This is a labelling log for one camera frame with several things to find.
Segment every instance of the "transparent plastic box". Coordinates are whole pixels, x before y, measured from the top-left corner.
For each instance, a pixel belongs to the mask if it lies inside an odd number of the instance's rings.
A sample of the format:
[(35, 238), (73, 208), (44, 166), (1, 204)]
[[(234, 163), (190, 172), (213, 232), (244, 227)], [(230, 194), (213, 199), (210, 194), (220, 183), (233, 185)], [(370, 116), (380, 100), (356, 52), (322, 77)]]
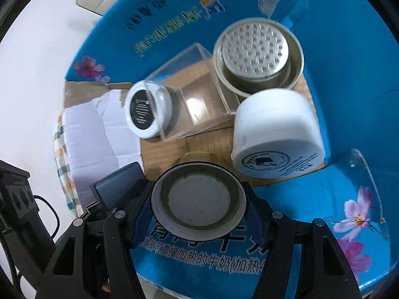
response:
[[(152, 83), (165, 86), (172, 99), (172, 116), (167, 127), (157, 114)], [(151, 111), (161, 127), (164, 141), (198, 134), (233, 118), (239, 100), (218, 79), (212, 54), (194, 44), (151, 73), (144, 84)]]

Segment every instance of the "white jar with black label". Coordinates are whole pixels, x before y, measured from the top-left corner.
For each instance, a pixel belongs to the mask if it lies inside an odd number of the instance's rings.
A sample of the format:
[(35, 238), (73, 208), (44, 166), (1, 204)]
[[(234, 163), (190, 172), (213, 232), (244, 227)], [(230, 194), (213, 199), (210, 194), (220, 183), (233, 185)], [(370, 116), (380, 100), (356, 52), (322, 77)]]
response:
[[(155, 101), (156, 115), (162, 129), (166, 129), (172, 116), (172, 100), (166, 87), (147, 82), (149, 92)], [(124, 105), (124, 113), (129, 128), (140, 138), (147, 139), (159, 135), (160, 129), (150, 107), (144, 81), (139, 81), (129, 90)]]
[(296, 91), (260, 91), (238, 107), (231, 159), (239, 172), (258, 178), (288, 178), (316, 168), (324, 158), (312, 108)]

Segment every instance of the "checkered cloth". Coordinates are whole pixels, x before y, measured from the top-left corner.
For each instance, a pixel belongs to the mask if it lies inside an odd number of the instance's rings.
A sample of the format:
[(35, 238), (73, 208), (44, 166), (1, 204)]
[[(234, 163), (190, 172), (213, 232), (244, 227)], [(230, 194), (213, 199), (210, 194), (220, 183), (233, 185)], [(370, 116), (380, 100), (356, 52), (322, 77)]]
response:
[(65, 194), (65, 200), (69, 210), (76, 217), (83, 215), (83, 208), (80, 204), (79, 197), (76, 192), (75, 184), (71, 176), (71, 168), (67, 156), (67, 148), (64, 140), (64, 126), (62, 123), (63, 111), (58, 117), (57, 131), (54, 136), (55, 162), (57, 164), (57, 172), (61, 188)]

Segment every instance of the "white wall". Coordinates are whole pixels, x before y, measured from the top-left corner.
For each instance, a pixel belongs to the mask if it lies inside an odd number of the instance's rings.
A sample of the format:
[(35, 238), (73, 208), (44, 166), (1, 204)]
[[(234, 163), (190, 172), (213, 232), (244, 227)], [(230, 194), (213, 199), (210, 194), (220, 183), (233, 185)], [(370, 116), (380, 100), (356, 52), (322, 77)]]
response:
[[(64, 77), (100, 17), (75, 0), (32, 0), (0, 43), (0, 159), (27, 170), (33, 194), (57, 211), (61, 235), (73, 220), (54, 160), (54, 133), (62, 110)], [(51, 234), (53, 213), (41, 201), (40, 217)], [(0, 264), (9, 268), (0, 247)], [(35, 292), (23, 280), (28, 299)]]

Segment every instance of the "black label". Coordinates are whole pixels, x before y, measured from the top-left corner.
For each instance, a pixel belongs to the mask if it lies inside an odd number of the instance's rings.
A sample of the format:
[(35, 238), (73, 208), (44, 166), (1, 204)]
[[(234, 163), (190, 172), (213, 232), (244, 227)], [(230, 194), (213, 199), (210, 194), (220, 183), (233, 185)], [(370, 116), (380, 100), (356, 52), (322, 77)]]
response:
[(130, 116), (132, 117), (133, 124), (145, 130), (151, 126), (154, 121), (150, 101), (147, 98), (145, 90), (139, 90), (133, 95), (132, 102), (130, 103)]
[(285, 167), (290, 162), (290, 157), (283, 152), (266, 151), (255, 152), (247, 155), (242, 160), (245, 167), (259, 171), (276, 170)]

